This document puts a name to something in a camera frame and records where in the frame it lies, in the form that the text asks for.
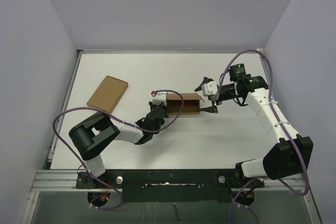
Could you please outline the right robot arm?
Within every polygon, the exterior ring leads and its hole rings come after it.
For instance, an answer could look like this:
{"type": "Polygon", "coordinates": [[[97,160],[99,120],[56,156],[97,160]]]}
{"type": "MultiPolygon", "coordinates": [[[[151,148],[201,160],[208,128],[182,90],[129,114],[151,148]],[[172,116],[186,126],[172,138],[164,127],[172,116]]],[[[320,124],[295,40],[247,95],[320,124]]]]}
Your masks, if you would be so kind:
{"type": "Polygon", "coordinates": [[[195,89],[211,101],[205,112],[217,113],[218,105],[233,100],[239,106],[249,106],[259,118],[272,144],[270,151],[260,159],[238,163],[234,182],[244,187],[253,177],[273,180],[302,174],[308,168],[313,142],[303,137],[288,122],[277,102],[269,97],[269,85],[261,76],[251,76],[244,64],[229,68],[230,84],[220,86],[213,79],[204,77],[195,89]]]}

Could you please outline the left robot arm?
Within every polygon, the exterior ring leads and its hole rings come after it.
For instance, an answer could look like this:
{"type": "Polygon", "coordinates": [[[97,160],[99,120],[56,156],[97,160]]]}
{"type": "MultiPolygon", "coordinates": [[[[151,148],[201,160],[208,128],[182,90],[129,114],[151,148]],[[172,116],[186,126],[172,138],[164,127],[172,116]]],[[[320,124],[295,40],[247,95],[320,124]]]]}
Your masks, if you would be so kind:
{"type": "Polygon", "coordinates": [[[113,140],[142,145],[161,129],[164,119],[168,117],[166,106],[164,103],[150,103],[150,106],[150,112],[136,122],[136,127],[125,123],[114,124],[106,114],[96,112],[69,131],[70,139],[90,172],[88,182],[93,187],[100,188],[107,181],[101,152],[113,140]]]}

